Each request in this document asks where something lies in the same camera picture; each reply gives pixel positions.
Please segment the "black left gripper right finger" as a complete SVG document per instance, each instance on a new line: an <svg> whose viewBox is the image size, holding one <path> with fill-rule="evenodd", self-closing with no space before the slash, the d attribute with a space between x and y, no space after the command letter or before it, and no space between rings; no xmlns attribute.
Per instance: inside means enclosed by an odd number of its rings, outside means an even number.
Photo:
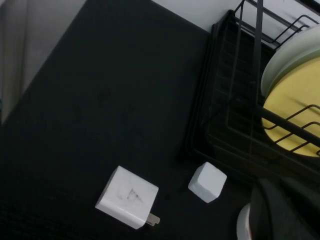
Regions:
<svg viewBox="0 0 320 240"><path fill-rule="evenodd" d="M292 179L266 181L269 240L318 240L320 193Z"/></svg>

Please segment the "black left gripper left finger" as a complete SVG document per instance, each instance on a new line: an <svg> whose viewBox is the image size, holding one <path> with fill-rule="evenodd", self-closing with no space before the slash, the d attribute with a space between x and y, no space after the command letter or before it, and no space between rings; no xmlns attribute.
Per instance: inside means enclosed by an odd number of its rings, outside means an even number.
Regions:
<svg viewBox="0 0 320 240"><path fill-rule="evenodd" d="M249 227L252 240L273 240L271 209L267 195L270 181L260 178L253 186L250 198Z"/></svg>

